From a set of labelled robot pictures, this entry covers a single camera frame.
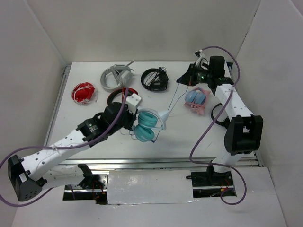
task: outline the zip tie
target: zip tie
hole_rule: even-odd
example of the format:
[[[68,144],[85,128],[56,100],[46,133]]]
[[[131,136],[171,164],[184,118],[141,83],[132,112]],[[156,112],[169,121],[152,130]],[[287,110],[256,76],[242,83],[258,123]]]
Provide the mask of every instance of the zip tie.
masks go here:
[[[53,149],[53,151],[56,151],[58,153],[58,155],[62,156],[61,153],[59,152],[58,148],[55,145],[52,146],[52,149]]]

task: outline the black headphones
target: black headphones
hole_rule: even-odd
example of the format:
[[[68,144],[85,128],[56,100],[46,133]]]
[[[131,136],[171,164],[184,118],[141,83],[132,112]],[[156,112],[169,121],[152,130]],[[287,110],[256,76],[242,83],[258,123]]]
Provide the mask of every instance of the black headphones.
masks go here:
[[[214,112],[214,109],[217,108],[218,106],[221,106],[221,105],[222,105],[222,104],[219,103],[219,104],[215,105],[214,108],[212,109],[212,112],[211,112],[211,114],[210,114],[212,120],[214,120],[214,113],[213,113],[213,112]],[[226,128],[226,129],[228,129],[228,126],[229,126],[230,122],[231,122],[231,121],[230,121],[229,118],[227,117],[227,118],[225,118],[222,122],[220,122],[220,121],[217,120],[217,121],[216,121],[216,124],[218,124],[218,125],[220,125],[220,126]]]
[[[148,84],[144,82],[144,79],[149,75],[150,77],[146,80],[150,80],[152,76],[153,79],[150,80]],[[141,76],[141,84],[142,86],[150,91],[165,91],[167,89],[168,84],[168,76],[166,74],[166,69],[164,67],[159,67],[158,69],[149,69],[146,70]]]

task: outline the gray headphones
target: gray headphones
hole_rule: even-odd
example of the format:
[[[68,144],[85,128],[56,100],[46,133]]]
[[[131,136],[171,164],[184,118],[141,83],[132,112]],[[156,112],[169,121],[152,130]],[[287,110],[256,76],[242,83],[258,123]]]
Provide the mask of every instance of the gray headphones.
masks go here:
[[[107,92],[113,92],[117,89],[120,89],[122,87],[126,87],[128,84],[129,79],[134,75],[134,70],[129,67],[130,64],[132,64],[134,61],[130,62],[127,65],[113,65],[110,68],[106,69],[100,78],[101,86],[104,90]],[[109,87],[106,84],[106,76],[112,73],[115,77],[115,80],[117,82],[116,87]]]

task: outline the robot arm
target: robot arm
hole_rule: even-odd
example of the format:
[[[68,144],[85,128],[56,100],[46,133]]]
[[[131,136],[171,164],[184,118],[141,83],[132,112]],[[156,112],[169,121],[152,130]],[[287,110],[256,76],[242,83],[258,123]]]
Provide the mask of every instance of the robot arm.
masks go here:
[[[99,138],[112,124],[122,103],[111,103],[104,112],[96,114],[79,124],[70,134],[51,145],[53,149],[43,149],[24,158],[17,155],[8,160],[9,178],[19,201],[27,201],[37,196],[43,189],[66,184],[87,185],[94,175],[87,165],[72,168],[58,166],[69,157],[105,141],[121,128],[132,129],[136,120],[136,108],[140,99],[127,97],[118,121],[103,137]]]
[[[211,56],[209,65],[203,63],[203,67],[201,67],[201,62],[190,64],[187,72],[177,82],[188,86],[206,83],[222,104],[226,103],[231,91],[233,91],[225,108],[230,120],[224,137],[227,152],[222,152],[213,162],[234,166],[245,154],[259,149],[263,119],[261,116],[255,116],[243,103],[233,87],[232,79],[225,77],[224,65],[224,57]],[[216,173],[225,173],[230,170],[224,166],[211,166],[211,168],[214,168]]]

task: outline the white tabletop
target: white tabletop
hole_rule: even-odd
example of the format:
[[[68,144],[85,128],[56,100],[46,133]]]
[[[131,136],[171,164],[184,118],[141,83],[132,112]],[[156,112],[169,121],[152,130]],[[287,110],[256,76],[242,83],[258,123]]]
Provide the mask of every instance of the white tabletop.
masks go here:
[[[126,64],[128,62],[74,62],[72,64],[50,137],[51,143],[63,138],[85,119],[104,111],[107,106],[107,97],[110,93],[101,87],[100,76],[105,69],[117,63]],[[189,64],[190,62],[134,62],[131,68],[134,69],[135,75],[129,87],[137,90],[143,98],[140,106],[157,111],[167,110],[178,85],[176,79],[187,71]],[[164,66],[167,69],[169,77],[168,89],[164,92],[151,92],[144,89],[140,82],[142,73],[147,69],[160,66]],[[225,76],[229,75],[226,65]],[[97,102],[89,105],[78,105],[72,100],[71,91],[81,82],[90,82],[98,88]],[[200,84],[199,86],[209,90],[205,84]],[[173,104],[185,92],[186,88],[187,86],[185,85],[179,85]],[[117,96],[115,100],[120,101],[121,99],[121,96]],[[169,115],[167,129],[161,131],[155,143],[143,143],[133,140],[130,135],[122,135],[116,132],[108,140],[95,145],[87,151],[74,155],[72,158],[188,157],[198,138],[211,123],[210,111],[218,103],[219,100],[211,94],[206,104],[205,115],[201,116],[185,108],[184,97],[182,97]],[[122,129],[121,132],[127,133],[128,131]],[[220,152],[226,152],[223,144],[225,133],[225,128],[214,125],[196,149],[194,157],[216,157]]]

